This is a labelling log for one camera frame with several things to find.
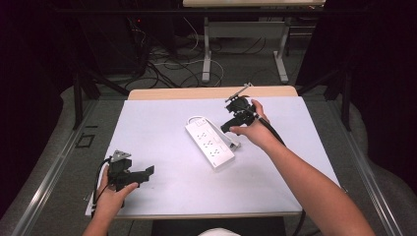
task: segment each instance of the metal bar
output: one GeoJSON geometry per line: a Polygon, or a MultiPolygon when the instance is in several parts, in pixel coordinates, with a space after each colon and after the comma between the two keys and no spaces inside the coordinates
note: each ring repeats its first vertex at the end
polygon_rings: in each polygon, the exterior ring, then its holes
{"type": "Polygon", "coordinates": [[[122,95],[129,95],[129,91],[125,88],[121,88],[118,85],[110,82],[109,80],[107,80],[106,78],[104,78],[103,76],[99,75],[98,73],[96,73],[95,71],[91,70],[90,68],[85,67],[84,70],[90,74],[91,76],[93,76],[96,80],[98,80],[99,82],[103,83],[104,85],[106,85],[107,87],[120,92],[122,95]]]}
{"type": "Polygon", "coordinates": [[[209,70],[211,67],[211,51],[209,50],[209,19],[205,18],[205,62],[203,64],[202,82],[209,82],[209,70]]]}
{"type": "Polygon", "coordinates": [[[309,10],[309,9],[259,9],[259,8],[209,8],[209,9],[60,9],[49,5],[56,13],[64,15],[140,15],[141,17],[347,17],[365,16],[366,9],[309,10]]]}
{"type": "Polygon", "coordinates": [[[77,130],[80,126],[81,122],[83,121],[83,98],[82,98],[82,89],[80,85],[80,78],[79,74],[75,73],[73,75],[74,81],[74,106],[76,110],[76,120],[73,127],[73,130],[77,130]]]}
{"type": "Polygon", "coordinates": [[[209,37],[281,38],[283,22],[210,22],[209,37]]]}
{"type": "Polygon", "coordinates": [[[342,102],[341,102],[341,121],[346,127],[347,131],[351,131],[349,124],[349,107],[350,107],[350,97],[351,97],[351,88],[352,88],[352,71],[347,70],[342,88],[342,102]]]}
{"type": "Polygon", "coordinates": [[[31,229],[36,223],[36,220],[39,217],[40,212],[42,211],[47,200],[49,199],[49,196],[51,195],[53,188],[58,182],[59,176],[62,174],[65,168],[65,164],[68,161],[69,152],[73,149],[76,140],[82,133],[83,125],[94,111],[96,105],[97,101],[94,100],[91,101],[89,105],[86,107],[86,119],[82,122],[81,128],[71,133],[71,136],[69,137],[62,151],[58,154],[55,161],[52,163],[52,166],[46,173],[45,178],[43,179],[36,193],[33,195],[33,198],[31,199],[28,208],[26,209],[25,213],[19,220],[15,230],[13,231],[13,236],[30,235],[31,229]]]}
{"type": "Polygon", "coordinates": [[[344,124],[339,119],[340,113],[335,101],[328,102],[331,113],[338,121],[338,126],[343,131],[343,134],[347,140],[347,143],[350,145],[351,150],[353,151],[353,162],[356,165],[356,168],[359,172],[359,175],[362,178],[362,182],[365,188],[368,191],[369,196],[374,204],[375,210],[380,216],[380,220],[387,231],[387,235],[403,235],[402,231],[396,222],[392,212],[387,204],[387,200],[384,197],[380,187],[378,186],[377,180],[375,179],[374,172],[371,169],[366,157],[364,156],[361,149],[359,149],[357,143],[351,132],[347,132],[344,128],[344,124]]]}
{"type": "Polygon", "coordinates": [[[315,88],[321,83],[327,82],[328,80],[332,79],[333,76],[337,75],[338,70],[332,70],[325,74],[324,76],[320,77],[318,80],[313,81],[309,85],[305,85],[302,88],[297,89],[298,95],[303,95],[304,93],[308,92],[309,90],[315,88]]]}

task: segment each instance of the desk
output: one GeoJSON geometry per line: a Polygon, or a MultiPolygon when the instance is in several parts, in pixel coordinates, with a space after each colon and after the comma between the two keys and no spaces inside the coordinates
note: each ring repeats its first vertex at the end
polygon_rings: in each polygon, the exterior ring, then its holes
{"type": "MultiPolygon", "coordinates": [[[[119,218],[221,218],[298,214],[301,206],[269,157],[246,137],[235,159],[214,172],[189,137],[189,117],[202,115],[216,126],[232,118],[224,98],[240,88],[134,90],[125,101],[107,154],[132,154],[131,171],[151,165],[155,172],[119,211],[119,218]]],[[[247,88],[289,148],[338,181],[302,97],[293,87],[247,88]]]]}
{"type": "MultiPolygon", "coordinates": [[[[320,6],[325,0],[184,0],[185,7],[192,8],[236,8],[236,7],[295,7],[320,6]]],[[[282,54],[288,37],[291,18],[284,22],[210,22],[205,17],[205,61],[203,65],[202,81],[209,81],[211,51],[209,39],[211,37],[265,37],[279,38],[278,51],[273,51],[279,78],[283,84],[288,83],[282,54]]]]}

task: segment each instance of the power strip switch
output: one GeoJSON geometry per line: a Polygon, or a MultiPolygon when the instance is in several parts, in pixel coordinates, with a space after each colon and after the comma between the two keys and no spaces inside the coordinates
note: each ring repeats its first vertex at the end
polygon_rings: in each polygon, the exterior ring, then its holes
{"type": "Polygon", "coordinates": [[[206,118],[185,127],[214,170],[234,159],[234,153],[206,118]]]}

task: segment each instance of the white power strip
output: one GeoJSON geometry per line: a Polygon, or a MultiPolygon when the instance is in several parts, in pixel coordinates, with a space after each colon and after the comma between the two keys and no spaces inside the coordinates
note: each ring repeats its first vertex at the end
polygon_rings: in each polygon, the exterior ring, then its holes
{"type": "Polygon", "coordinates": [[[234,153],[212,128],[206,118],[199,118],[185,128],[214,170],[217,170],[220,166],[234,158],[234,153]]]}

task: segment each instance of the white tabletop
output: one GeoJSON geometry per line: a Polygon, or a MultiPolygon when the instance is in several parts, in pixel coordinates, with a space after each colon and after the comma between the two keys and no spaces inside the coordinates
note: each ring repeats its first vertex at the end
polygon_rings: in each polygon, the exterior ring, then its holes
{"type": "Polygon", "coordinates": [[[279,7],[320,6],[325,0],[184,0],[185,7],[279,7]]]}
{"type": "MultiPolygon", "coordinates": [[[[286,145],[338,185],[302,97],[258,100],[286,145]]],[[[232,162],[213,171],[185,125],[189,117],[200,115],[219,127],[232,118],[225,105],[221,98],[125,101],[105,157],[116,149],[129,152],[131,171],[154,165],[154,174],[128,196],[118,217],[268,216],[301,211],[268,156],[246,137],[228,133],[242,146],[232,162]]]]}

